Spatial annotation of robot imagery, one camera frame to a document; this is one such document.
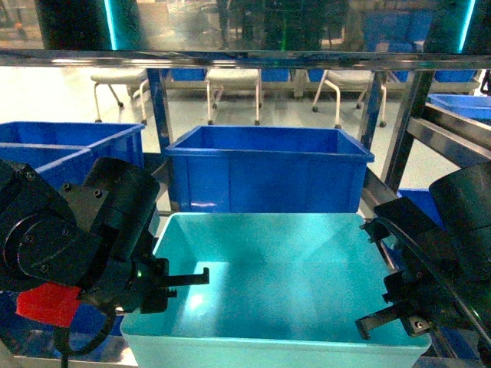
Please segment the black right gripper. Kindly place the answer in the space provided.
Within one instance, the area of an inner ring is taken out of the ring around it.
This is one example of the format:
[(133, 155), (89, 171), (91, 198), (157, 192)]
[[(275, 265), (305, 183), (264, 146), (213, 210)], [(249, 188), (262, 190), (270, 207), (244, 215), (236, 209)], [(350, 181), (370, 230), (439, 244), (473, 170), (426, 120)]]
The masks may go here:
[(449, 235), (408, 198), (377, 205), (374, 214), (362, 229), (378, 248), (394, 237), (400, 267), (384, 278), (388, 306), (355, 321), (361, 338), (395, 320), (411, 337), (435, 326), (478, 330), (479, 317), (459, 289), (463, 272)]

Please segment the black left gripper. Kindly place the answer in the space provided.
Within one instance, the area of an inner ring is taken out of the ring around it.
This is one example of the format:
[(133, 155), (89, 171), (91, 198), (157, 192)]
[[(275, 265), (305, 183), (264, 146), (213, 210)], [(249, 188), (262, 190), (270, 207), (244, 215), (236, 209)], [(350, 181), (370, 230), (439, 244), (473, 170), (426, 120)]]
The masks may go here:
[(157, 239), (145, 231), (128, 261), (108, 258), (100, 278), (79, 294), (81, 302), (102, 311), (119, 307), (125, 313), (155, 314), (166, 311), (168, 299), (177, 297), (172, 287), (209, 283), (207, 267), (201, 274), (169, 275), (169, 261), (153, 254), (156, 245)]

